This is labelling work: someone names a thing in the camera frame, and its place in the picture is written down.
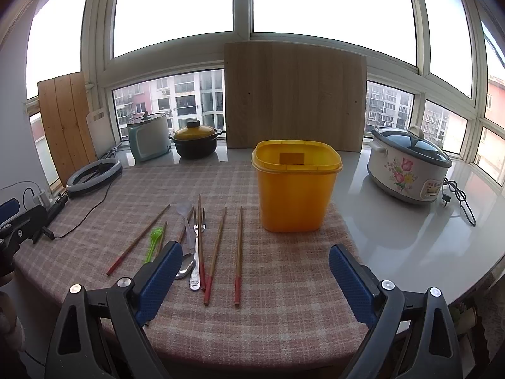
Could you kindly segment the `gloved left hand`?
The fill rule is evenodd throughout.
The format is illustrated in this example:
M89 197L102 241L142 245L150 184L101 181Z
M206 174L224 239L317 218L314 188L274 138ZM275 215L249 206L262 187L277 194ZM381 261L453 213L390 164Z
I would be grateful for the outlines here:
M6 292L1 292L1 338L7 346L18 352L26 348L26 336L19 317L16 314L14 302Z

